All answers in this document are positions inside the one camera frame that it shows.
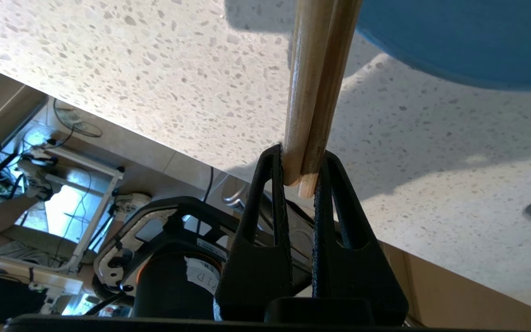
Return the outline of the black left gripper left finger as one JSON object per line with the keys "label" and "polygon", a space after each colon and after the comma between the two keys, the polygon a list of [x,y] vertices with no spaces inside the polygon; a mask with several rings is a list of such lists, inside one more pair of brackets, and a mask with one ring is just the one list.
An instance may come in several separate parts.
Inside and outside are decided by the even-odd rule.
{"label": "black left gripper left finger", "polygon": [[[264,186],[272,181],[272,246],[255,245]],[[217,321],[264,321],[273,300],[289,296],[293,260],[289,240],[286,197],[283,188],[282,145],[259,157],[230,255],[213,299]]]}

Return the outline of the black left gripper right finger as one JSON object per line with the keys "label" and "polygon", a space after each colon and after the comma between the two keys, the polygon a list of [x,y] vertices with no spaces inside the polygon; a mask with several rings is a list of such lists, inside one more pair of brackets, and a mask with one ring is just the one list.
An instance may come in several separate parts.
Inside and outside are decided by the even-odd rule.
{"label": "black left gripper right finger", "polygon": [[341,160],[329,151],[314,206],[313,296],[341,309],[344,321],[402,326],[407,298]]}

